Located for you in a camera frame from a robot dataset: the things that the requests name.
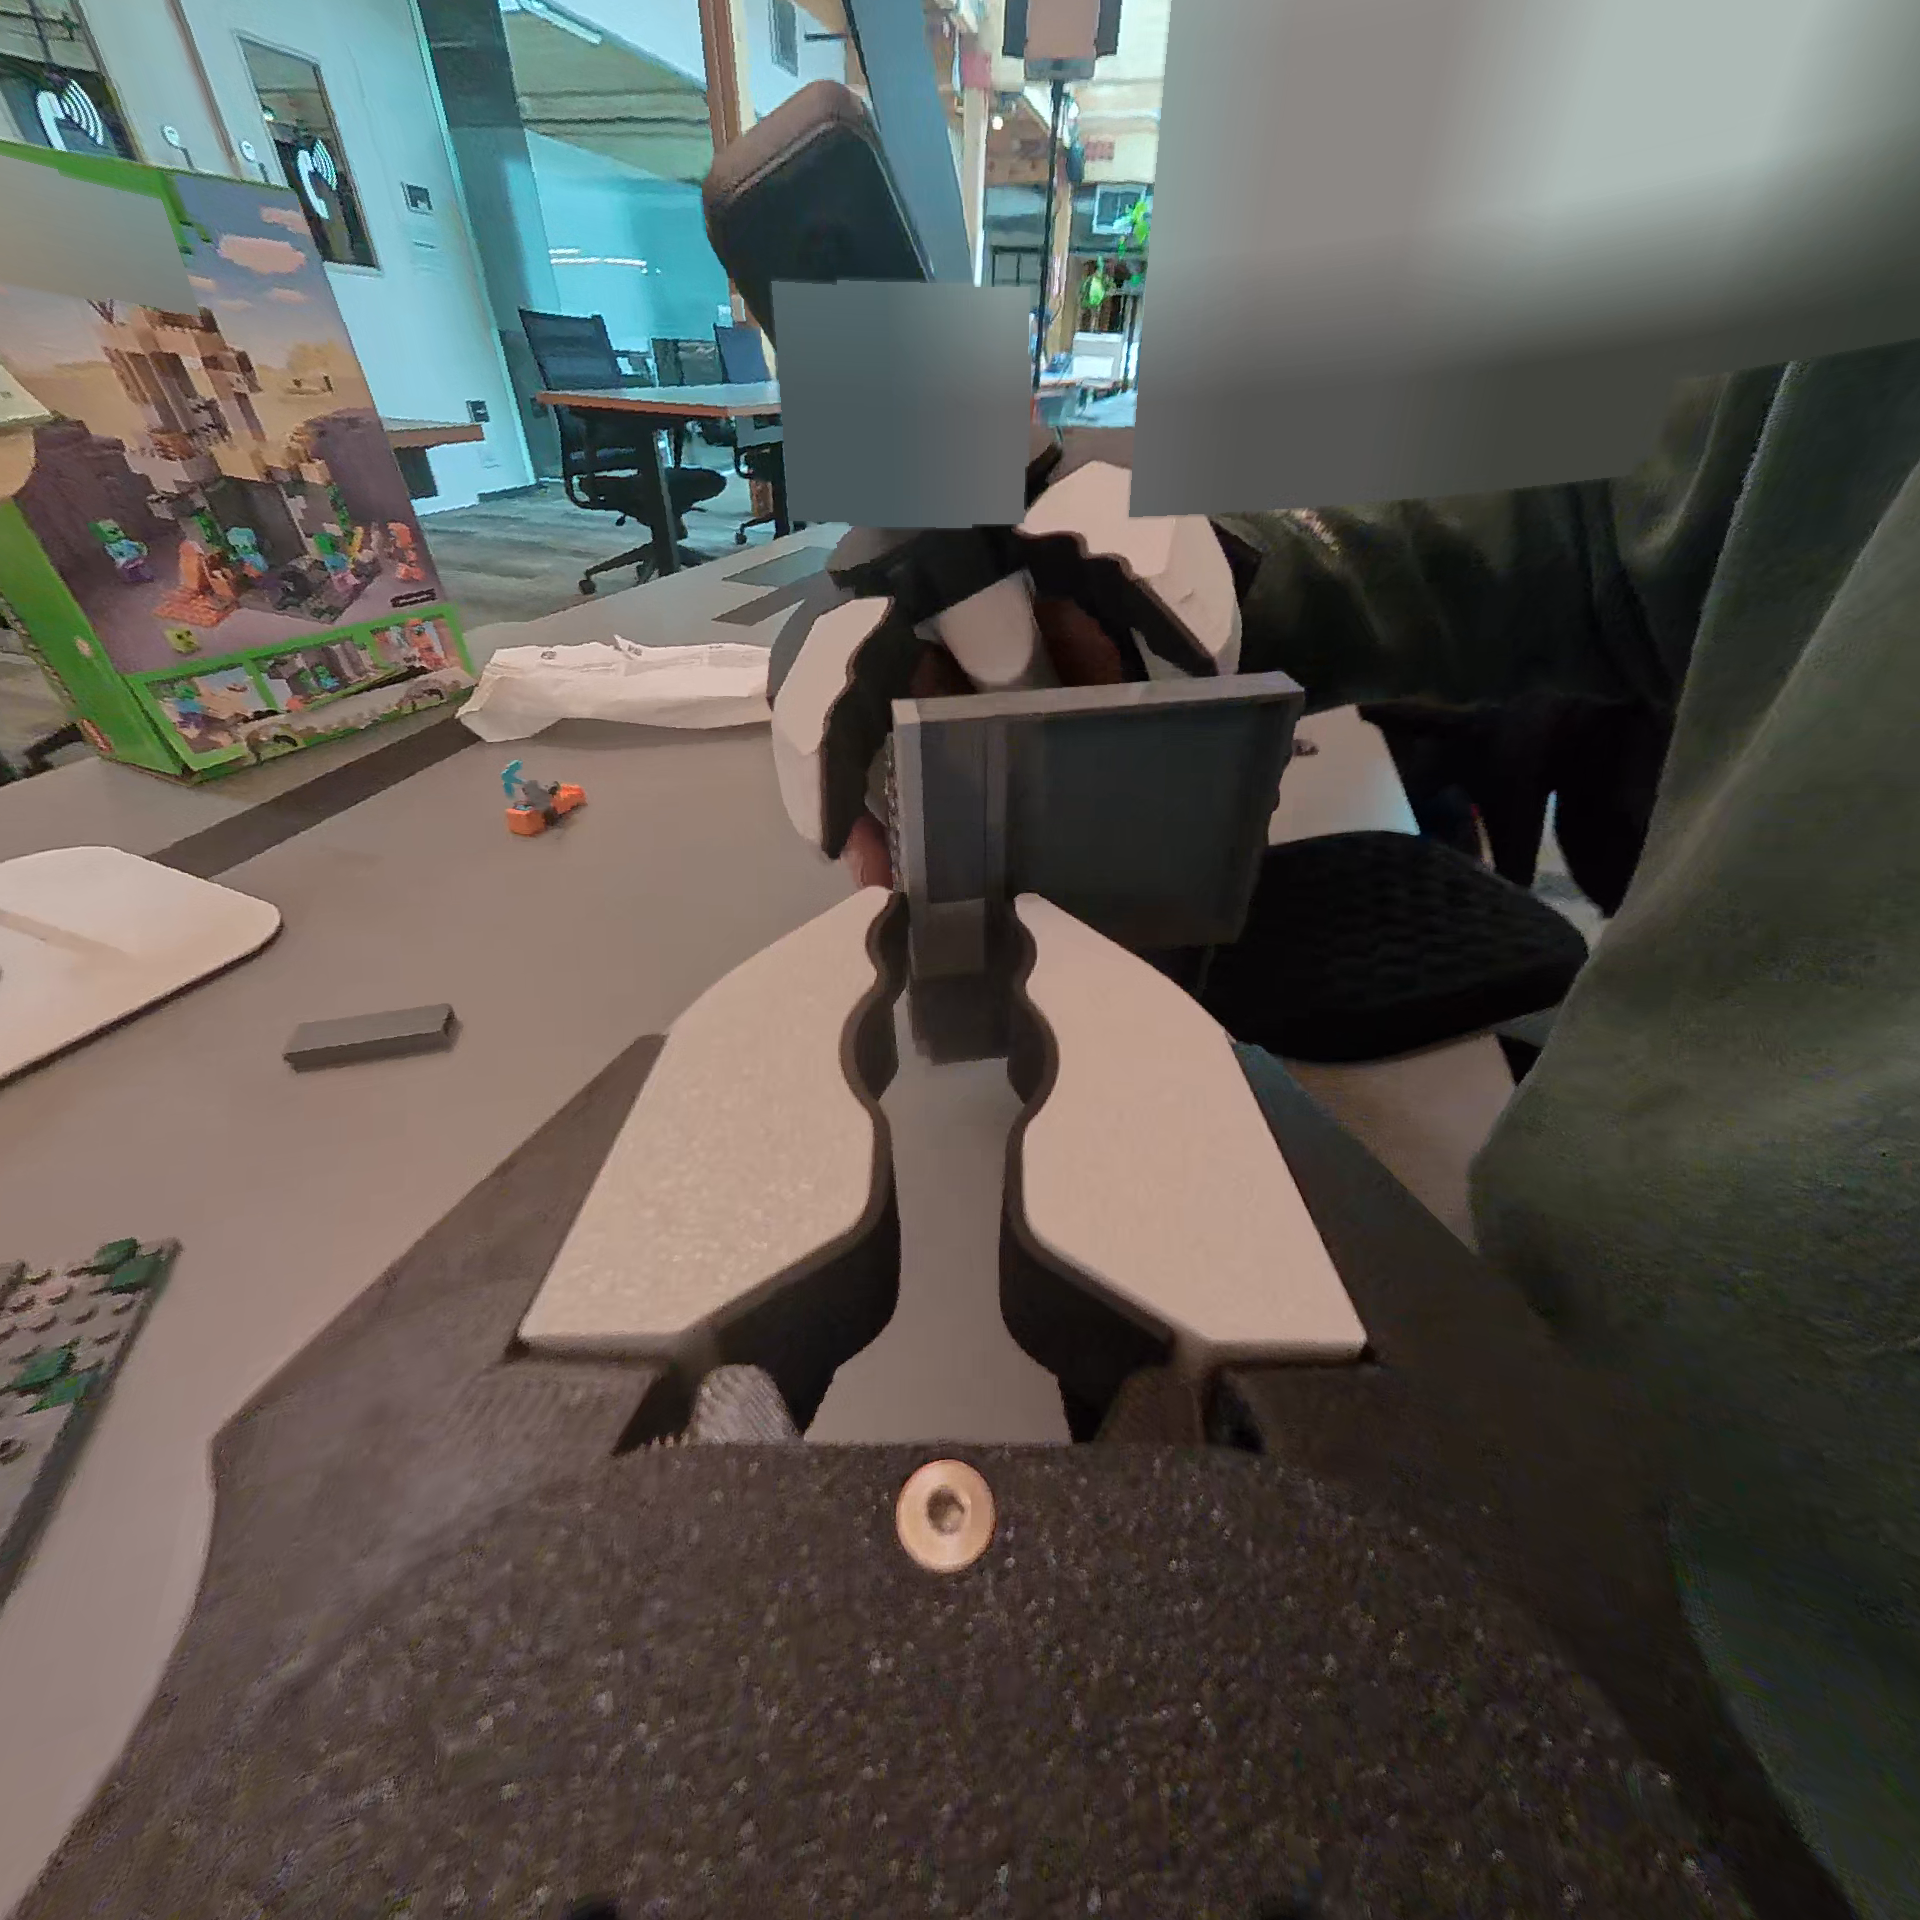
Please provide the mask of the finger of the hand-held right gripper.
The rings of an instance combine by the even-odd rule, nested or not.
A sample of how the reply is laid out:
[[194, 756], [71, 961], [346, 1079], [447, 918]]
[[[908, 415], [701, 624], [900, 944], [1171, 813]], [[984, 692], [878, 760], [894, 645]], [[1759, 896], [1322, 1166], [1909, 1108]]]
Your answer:
[[1021, 564], [1047, 597], [1107, 634], [1131, 680], [1243, 670], [1234, 565], [1215, 523], [1139, 513], [1134, 471], [1088, 461], [1054, 478], [1021, 517]]
[[883, 670], [900, 636], [888, 593], [821, 587], [774, 640], [770, 739], [780, 801], [793, 828], [829, 860], [844, 856], [869, 807], [886, 736]]

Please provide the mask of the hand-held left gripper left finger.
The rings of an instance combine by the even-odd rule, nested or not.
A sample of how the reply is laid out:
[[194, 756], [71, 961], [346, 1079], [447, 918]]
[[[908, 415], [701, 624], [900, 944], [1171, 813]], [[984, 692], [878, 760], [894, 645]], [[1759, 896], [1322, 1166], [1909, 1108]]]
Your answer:
[[817, 1412], [900, 1302], [883, 1098], [900, 1067], [905, 900], [855, 892], [673, 1021], [516, 1340], [638, 1362], [682, 1387], [725, 1365]]

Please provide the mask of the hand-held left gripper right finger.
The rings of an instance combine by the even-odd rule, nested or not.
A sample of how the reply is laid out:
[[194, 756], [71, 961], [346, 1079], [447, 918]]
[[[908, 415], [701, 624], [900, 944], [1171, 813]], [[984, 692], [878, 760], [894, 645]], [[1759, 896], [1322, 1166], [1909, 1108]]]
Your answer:
[[1039, 894], [1014, 938], [1001, 1312], [1068, 1416], [1147, 1371], [1356, 1365], [1371, 1336], [1226, 1030]]

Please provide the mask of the grey square plate piece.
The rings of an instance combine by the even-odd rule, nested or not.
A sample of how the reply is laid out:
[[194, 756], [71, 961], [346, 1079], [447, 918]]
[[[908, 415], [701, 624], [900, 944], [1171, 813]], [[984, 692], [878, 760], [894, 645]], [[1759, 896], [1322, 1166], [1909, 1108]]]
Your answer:
[[888, 828], [922, 1056], [1004, 1056], [1021, 896], [1149, 957], [1237, 939], [1304, 705], [1287, 673], [898, 700]]

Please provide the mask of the long grey toy brick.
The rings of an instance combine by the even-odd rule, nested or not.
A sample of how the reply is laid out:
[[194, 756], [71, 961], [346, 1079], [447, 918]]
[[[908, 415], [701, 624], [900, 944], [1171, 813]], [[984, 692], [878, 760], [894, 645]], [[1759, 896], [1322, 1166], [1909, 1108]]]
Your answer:
[[461, 1018], [448, 1001], [364, 1011], [299, 1024], [282, 1048], [282, 1059], [307, 1074], [447, 1052], [458, 1036]]

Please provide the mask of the grey desk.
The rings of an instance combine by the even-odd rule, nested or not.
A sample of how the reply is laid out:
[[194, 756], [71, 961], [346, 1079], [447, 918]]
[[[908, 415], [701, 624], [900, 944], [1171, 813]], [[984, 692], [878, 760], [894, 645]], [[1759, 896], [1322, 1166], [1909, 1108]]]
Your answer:
[[[122, 843], [279, 906], [261, 957], [4, 1094], [4, 1252], [184, 1235], [176, 1280], [4, 1603], [4, 1916], [86, 1833], [209, 1562], [296, 1546], [277, 1666], [447, 1531], [679, 1413], [631, 1360], [511, 1356], [656, 1034], [849, 883], [793, 838], [764, 734], [564, 723], [585, 828], [508, 841], [452, 720], [167, 796], [96, 761], [4, 801], [4, 852]], [[299, 1072], [305, 1021], [447, 1001], [456, 1041]]]

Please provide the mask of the person's right hand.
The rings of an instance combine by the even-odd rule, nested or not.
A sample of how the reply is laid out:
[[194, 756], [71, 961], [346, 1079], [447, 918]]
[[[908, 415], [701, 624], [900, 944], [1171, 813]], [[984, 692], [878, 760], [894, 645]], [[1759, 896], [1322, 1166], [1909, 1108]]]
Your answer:
[[1075, 600], [1040, 593], [1032, 601], [1032, 615], [1056, 683], [1099, 687], [1147, 680], [1134, 644], [1112, 636], [1092, 611]]

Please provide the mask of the white plastic bag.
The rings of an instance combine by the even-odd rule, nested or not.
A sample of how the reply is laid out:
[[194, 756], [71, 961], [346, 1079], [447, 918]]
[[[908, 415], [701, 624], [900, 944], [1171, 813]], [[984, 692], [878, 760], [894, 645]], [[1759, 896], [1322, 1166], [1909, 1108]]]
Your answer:
[[480, 741], [506, 744], [561, 723], [725, 732], [770, 720], [769, 647], [748, 642], [638, 644], [622, 636], [505, 645], [461, 707]]

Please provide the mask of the wooden top background table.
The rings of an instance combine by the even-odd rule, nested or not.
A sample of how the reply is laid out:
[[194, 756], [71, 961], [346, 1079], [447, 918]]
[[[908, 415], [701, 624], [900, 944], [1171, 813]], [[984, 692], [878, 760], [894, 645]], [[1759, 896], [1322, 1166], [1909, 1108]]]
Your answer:
[[782, 400], [776, 381], [719, 386], [636, 386], [598, 390], [542, 390], [536, 402], [574, 427], [561, 429], [563, 486], [582, 512], [636, 522], [644, 545], [620, 553], [617, 565], [653, 576], [681, 571], [682, 506], [666, 479], [661, 433], [673, 426], [732, 423], [747, 475], [773, 487], [774, 525], [793, 531], [786, 496]]

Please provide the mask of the black background office chair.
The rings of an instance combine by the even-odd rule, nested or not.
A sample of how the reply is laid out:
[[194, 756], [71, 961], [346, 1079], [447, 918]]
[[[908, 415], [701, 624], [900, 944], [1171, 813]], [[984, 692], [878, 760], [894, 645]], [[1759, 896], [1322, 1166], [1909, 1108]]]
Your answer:
[[620, 568], [647, 583], [702, 564], [686, 543], [686, 513], [721, 500], [726, 478], [681, 461], [685, 426], [634, 402], [644, 384], [622, 372], [602, 317], [529, 305], [519, 317], [541, 375], [541, 404], [556, 423], [567, 500], [644, 531], [641, 545], [591, 564], [581, 593], [594, 596], [601, 578]]

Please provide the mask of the dark high-back chair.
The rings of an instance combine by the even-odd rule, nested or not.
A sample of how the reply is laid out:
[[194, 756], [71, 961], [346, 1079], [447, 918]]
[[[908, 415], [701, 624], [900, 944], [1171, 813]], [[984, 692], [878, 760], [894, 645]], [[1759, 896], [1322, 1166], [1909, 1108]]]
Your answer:
[[873, 109], [814, 80], [719, 149], [702, 182], [715, 256], [748, 314], [774, 329], [786, 282], [933, 277]]

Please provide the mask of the phone on tripod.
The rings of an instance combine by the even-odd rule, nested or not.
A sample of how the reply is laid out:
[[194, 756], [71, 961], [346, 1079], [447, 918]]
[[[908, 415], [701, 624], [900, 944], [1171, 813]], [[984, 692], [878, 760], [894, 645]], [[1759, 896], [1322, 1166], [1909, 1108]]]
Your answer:
[[1040, 305], [1047, 308], [1067, 157], [1068, 83], [1088, 81], [1118, 52], [1123, 2], [1007, 2], [1003, 56], [1021, 59], [1027, 81], [1048, 86], [1047, 186], [1043, 204]]

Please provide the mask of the green toy box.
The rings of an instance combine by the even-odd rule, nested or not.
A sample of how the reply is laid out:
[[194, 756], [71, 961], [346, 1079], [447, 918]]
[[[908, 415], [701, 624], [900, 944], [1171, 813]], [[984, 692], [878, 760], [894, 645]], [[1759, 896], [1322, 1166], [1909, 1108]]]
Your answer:
[[475, 667], [300, 201], [4, 141], [4, 632], [104, 760], [199, 783]]

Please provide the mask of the grey studded baseplate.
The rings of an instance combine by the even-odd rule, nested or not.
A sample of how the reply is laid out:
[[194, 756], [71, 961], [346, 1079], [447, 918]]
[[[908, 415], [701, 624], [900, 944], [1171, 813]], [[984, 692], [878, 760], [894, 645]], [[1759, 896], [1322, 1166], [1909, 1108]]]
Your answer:
[[25, 1577], [181, 1239], [104, 1242], [83, 1260], [3, 1263], [3, 1596]]

